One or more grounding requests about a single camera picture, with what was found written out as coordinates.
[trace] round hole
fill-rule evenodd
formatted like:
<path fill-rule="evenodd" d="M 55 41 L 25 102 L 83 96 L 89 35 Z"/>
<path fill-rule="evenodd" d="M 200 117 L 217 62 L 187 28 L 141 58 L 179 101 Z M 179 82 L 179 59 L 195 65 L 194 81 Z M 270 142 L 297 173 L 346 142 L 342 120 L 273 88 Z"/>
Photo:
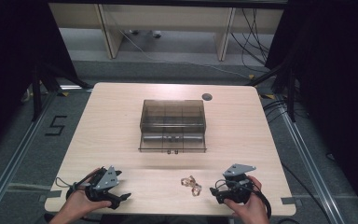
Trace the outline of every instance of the round hole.
<path fill-rule="evenodd" d="M 210 101 L 210 100 L 212 100 L 212 95 L 210 93 L 203 93 L 202 94 L 202 100 Z"/>

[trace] plastic drawer organizer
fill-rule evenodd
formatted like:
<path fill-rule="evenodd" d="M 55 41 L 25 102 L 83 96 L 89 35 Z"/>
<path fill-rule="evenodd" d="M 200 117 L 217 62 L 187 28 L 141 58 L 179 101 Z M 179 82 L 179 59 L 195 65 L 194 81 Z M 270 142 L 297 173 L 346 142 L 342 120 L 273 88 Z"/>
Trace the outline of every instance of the plastic drawer organizer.
<path fill-rule="evenodd" d="M 141 152 L 205 152 L 202 100 L 144 100 Z"/>

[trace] human hand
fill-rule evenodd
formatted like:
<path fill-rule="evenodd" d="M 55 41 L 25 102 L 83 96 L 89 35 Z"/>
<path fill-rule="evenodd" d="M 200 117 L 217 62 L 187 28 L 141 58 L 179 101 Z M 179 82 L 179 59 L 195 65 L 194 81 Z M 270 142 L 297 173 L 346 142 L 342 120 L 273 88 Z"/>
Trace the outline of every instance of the human hand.
<path fill-rule="evenodd" d="M 261 190 L 261 183 L 255 177 L 248 175 L 249 179 L 254 182 L 254 191 Z M 239 217 L 245 224 L 265 224 L 269 223 L 266 213 L 266 206 L 257 195 L 251 194 L 246 204 L 238 204 L 230 199 L 225 199 L 225 204 L 231 208 L 234 217 Z"/>
<path fill-rule="evenodd" d="M 71 223 L 82 217 L 87 213 L 109 207 L 112 205 L 109 201 L 92 202 L 87 198 L 87 195 L 83 189 L 77 189 L 69 196 L 65 204 L 62 206 L 60 212 L 49 222 L 55 223 Z"/>

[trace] black tripod leg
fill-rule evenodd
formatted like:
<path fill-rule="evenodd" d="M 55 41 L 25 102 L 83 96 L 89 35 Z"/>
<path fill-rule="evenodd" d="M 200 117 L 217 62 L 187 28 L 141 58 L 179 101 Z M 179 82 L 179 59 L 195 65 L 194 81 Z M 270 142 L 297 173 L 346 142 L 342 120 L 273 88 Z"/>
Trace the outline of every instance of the black tripod leg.
<path fill-rule="evenodd" d="M 34 93 L 34 117 L 32 118 L 32 121 L 35 121 L 42 111 L 42 95 L 40 93 L 40 79 L 38 72 L 38 67 L 35 66 L 32 73 L 32 90 Z"/>
<path fill-rule="evenodd" d="M 287 86 L 287 114 L 292 119 L 292 122 L 295 120 L 295 84 L 296 84 L 296 75 L 293 70 L 290 70 L 289 74 L 289 83 Z"/>
<path fill-rule="evenodd" d="M 61 69 L 53 66 L 53 65 L 50 65 L 50 64 L 47 64 L 47 63 L 44 63 L 43 64 L 48 70 L 50 70 L 51 72 L 53 72 L 54 74 L 58 75 L 59 77 L 64 77 L 66 79 L 68 79 L 69 81 L 75 83 L 76 85 L 80 86 L 81 88 L 83 89 L 92 89 L 93 86 L 80 80 L 79 78 L 77 77 L 74 77 L 74 76 L 70 76 L 69 74 L 63 72 Z"/>
<path fill-rule="evenodd" d="M 278 65 L 275 68 L 273 68 L 272 70 L 270 70 L 269 72 L 267 72 L 266 74 L 264 74 L 263 76 L 250 81 L 248 84 L 245 84 L 245 86 L 255 86 L 255 85 L 262 83 L 263 81 L 269 79 L 270 77 L 277 75 L 281 71 L 282 71 L 282 66 Z"/>

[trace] wooden table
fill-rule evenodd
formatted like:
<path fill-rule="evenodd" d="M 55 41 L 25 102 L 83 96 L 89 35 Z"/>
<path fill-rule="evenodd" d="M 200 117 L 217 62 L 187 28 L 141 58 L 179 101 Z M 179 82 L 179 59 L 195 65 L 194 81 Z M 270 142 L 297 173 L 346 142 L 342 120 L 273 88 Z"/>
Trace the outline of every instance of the wooden table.
<path fill-rule="evenodd" d="M 144 99 L 204 101 L 208 148 L 205 153 L 143 153 L 140 119 Z M 82 179 L 95 168 L 113 165 L 123 173 L 120 184 L 110 192 L 131 193 L 117 210 L 101 213 L 230 216 L 232 211 L 218 204 L 209 191 L 233 163 L 253 165 L 262 191 L 272 206 L 273 216 L 291 216 L 292 197 L 283 173 L 267 120 L 255 88 L 240 86 L 99 83 L 95 86 L 79 121 L 57 176 L 67 183 Z M 193 175 L 203 190 L 192 196 L 181 178 Z M 61 188 L 53 184 L 51 190 Z M 46 209 L 58 211 L 65 202 L 49 198 Z"/>

